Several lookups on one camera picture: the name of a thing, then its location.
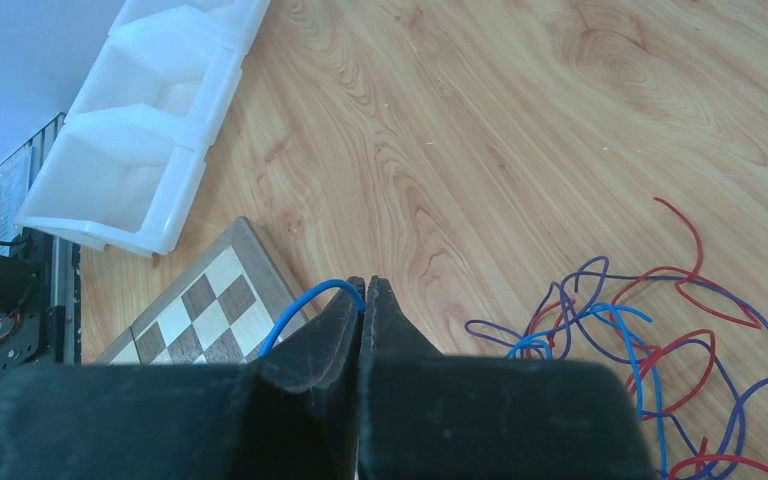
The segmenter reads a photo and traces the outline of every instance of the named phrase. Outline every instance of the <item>checkered board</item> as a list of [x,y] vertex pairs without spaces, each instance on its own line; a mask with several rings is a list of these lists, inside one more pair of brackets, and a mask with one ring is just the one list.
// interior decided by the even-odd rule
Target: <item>checkered board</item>
[[[268,237],[238,219],[99,358],[108,364],[253,360],[300,289]],[[282,332],[301,328],[299,313]]]

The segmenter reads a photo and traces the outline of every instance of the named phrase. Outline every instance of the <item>wire pile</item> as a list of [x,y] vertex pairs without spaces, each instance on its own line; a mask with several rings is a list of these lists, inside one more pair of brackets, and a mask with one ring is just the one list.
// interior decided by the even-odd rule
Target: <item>wire pile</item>
[[[579,332],[581,332],[582,336],[588,341],[588,343],[602,355],[613,362],[628,365],[631,369],[631,374],[626,379],[625,385],[626,388],[629,389],[629,394],[635,397],[638,417],[642,422],[655,419],[657,423],[658,447],[661,456],[660,468],[657,470],[659,478],[668,478],[670,480],[698,480],[707,477],[712,480],[721,480],[727,478],[739,464],[750,466],[768,473],[768,465],[743,456],[743,452],[746,446],[746,437],[748,434],[748,426],[746,422],[746,412],[744,411],[744,406],[753,394],[768,385],[768,378],[758,381],[742,393],[739,392],[731,377],[729,376],[725,366],[717,357],[716,335],[710,329],[701,328],[687,332],[686,334],[681,335],[675,340],[671,341],[667,345],[659,347],[657,345],[645,344],[639,335],[632,332],[627,327],[625,318],[628,318],[629,314],[638,317],[647,323],[653,322],[653,319],[648,315],[637,309],[623,305],[621,302],[623,296],[627,295],[628,292],[635,286],[644,281],[655,281],[672,283],[673,288],[675,288],[681,297],[709,315],[713,315],[720,319],[742,325],[747,328],[762,330],[768,334],[768,321],[766,318],[764,318],[763,315],[761,315],[760,312],[752,307],[752,305],[740,297],[737,297],[719,284],[699,274],[699,271],[702,268],[704,257],[702,250],[702,238],[696,227],[686,216],[684,216],[680,211],[673,207],[669,202],[660,198],[655,198],[655,201],[665,205],[673,213],[675,213],[693,234],[693,237],[696,241],[697,258],[696,263],[691,270],[688,271],[686,269],[675,266],[659,266],[638,276],[616,275],[609,272],[610,260],[607,257],[595,257],[585,262],[577,271],[567,275],[560,282],[552,282],[552,284],[549,286],[548,292],[546,292],[543,300],[535,309],[534,314],[528,323],[528,326],[522,334],[487,320],[470,320],[465,323],[464,328],[473,336],[489,340],[509,348],[510,350],[507,354],[508,357],[531,358],[532,355],[536,355],[545,359],[562,360],[566,358],[570,353],[573,338],[572,328],[575,327]],[[584,305],[582,305],[580,309],[577,309],[575,306],[575,301],[570,297],[570,294],[568,293],[568,285],[570,282],[572,282],[573,293],[578,293],[579,284],[582,277],[595,277],[597,280],[597,285],[590,298],[584,303]],[[600,302],[599,296],[603,290],[603,287],[605,286],[605,283],[608,280],[621,280],[628,281],[630,283],[628,283],[624,288],[616,293],[609,302]],[[687,284],[704,287],[716,294],[721,295],[722,297],[725,297],[740,309],[744,318],[735,317],[705,305],[686,291],[685,286]],[[555,291],[557,291],[558,294],[558,301],[547,305]],[[552,328],[538,332],[537,327],[541,320],[547,314],[553,312],[556,309],[560,309],[560,311]],[[593,336],[588,331],[588,327],[585,326],[586,322],[584,321],[590,317],[593,317],[599,322],[610,326],[616,331],[617,335],[623,339],[626,350],[628,352],[628,358],[622,358],[614,355],[593,338]],[[475,329],[476,326],[489,327],[495,330],[495,334],[482,333]],[[554,339],[556,334],[561,332],[564,333],[565,339],[563,348],[559,349],[556,348]],[[509,337],[510,340],[500,338],[502,335]],[[698,383],[687,394],[682,396],[678,401],[665,407],[663,405],[661,382],[658,375],[657,363],[673,352],[676,352],[688,345],[699,345],[707,350],[708,362],[705,371],[699,379]],[[731,409],[729,414],[723,438],[719,445],[716,447],[716,450],[712,451],[712,447],[709,446],[709,438],[707,436],[701,438],[698,446],[691,440],[675,412],[696,395],[698,395],[700,391],[702,391],[702,388],[710,378],[714,368],[717,369],[719,374],[725,380],[725,383],[728,386],[728,389],[734,400],[734,407]],[[644,391],[642,384],[643,379],[649,374],[652,375],[654,384],[654,411],[647,411],[644,409]],[[665,424],[667,421],[675,427],[687,448],[692,453],[691,456],[676,462],[672,466],[670,466],[670,462],[667,457],[665,435]],[[737,439],[733,441],[735,429],[737,431]],[[721,462],[725,462],[726,467],[719,473],[715,474],[714,469]],[[693,466],[695,469],[692,475],[688,477],[678,476],[678,473],[682,469],[690,466]]]

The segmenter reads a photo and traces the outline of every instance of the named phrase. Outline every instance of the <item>plastic container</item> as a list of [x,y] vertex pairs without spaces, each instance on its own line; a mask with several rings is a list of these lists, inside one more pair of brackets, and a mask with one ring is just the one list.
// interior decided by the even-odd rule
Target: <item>plastic container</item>
[[205,24],[236,41],[245,55],[266,15],[269,0],[126,0],[109,35],[132,31],[139,28],[140,21],[177,7],[203,13]]
[[88,247],[138,255],[178,242],[204,174],[207,145],[148,106],[103,112],[63,127],[16,223]]
[[126,118],[147,105],[158,122],[174,121],[212,145],[240,81],[240,45],[212,32],[193,8],[138,23],[107,39],[66,123],[105,110]]

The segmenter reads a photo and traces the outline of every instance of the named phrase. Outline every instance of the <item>wood grain surface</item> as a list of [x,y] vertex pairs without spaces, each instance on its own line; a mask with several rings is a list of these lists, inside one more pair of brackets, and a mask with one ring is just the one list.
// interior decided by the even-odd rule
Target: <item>wood grain surface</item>
[[[619,273],[693,265],[658,195],[699,226],[702,273],[768,317],[767,1],[273,0],[244,72],[177,250],[84,251],[85,361],[240,215],[302,286],[385,276],[442,350],[501,355],[464,321],[522,330],[594,255]],[[669,284],[628,303],[655,318],[638,326],[653,343],[713,328],[739,389],[768,376],[765,333]],[[661,367],[667,402],[707,361],[685,350]],[[719,444],[733,403],[715,374],[679,411],[697,445]],[[768,387],[746,408],[745,454],[768,463]],[[668,437],[674,461],[689,455]]]

